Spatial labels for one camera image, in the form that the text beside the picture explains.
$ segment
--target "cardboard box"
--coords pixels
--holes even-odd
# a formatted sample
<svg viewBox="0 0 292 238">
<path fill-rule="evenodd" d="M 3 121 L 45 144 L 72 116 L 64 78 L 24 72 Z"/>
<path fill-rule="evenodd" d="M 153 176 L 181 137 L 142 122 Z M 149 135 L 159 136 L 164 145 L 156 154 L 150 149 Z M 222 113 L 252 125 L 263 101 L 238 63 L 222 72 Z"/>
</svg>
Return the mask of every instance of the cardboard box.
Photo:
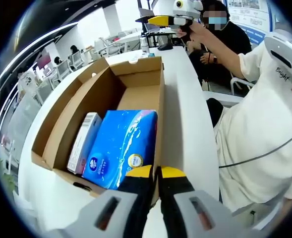
<svg viewBox="0 0 292 238">
<path fill-rule="evenodd" d="M 88 112 L 103 119 L 107 110 L 156 110 L 158 114 L 154 166 L 160 164 L 164 106 L 164 75 L 160 57 L 109 66 L 104 58 L 79 75 L 56 101 L 32 147 L 32 162 L 94 197 L 105 189 L 67 170 L 79 128 Z"/>
</svg>

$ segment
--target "poster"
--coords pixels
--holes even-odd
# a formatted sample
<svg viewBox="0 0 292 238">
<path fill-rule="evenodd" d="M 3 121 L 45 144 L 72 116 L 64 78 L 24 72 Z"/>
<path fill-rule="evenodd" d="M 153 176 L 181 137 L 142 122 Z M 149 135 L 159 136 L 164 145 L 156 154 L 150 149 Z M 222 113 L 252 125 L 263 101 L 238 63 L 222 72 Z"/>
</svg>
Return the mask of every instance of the poster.
<svg viewBox="0 0 292 238">
<path fill-rule="evenodd" d="M 271 11 L 266 0 L 228 0 L 230 20 L 241 27 L 251 43 L 259 45 L 272 31 Z"/>
</svg>

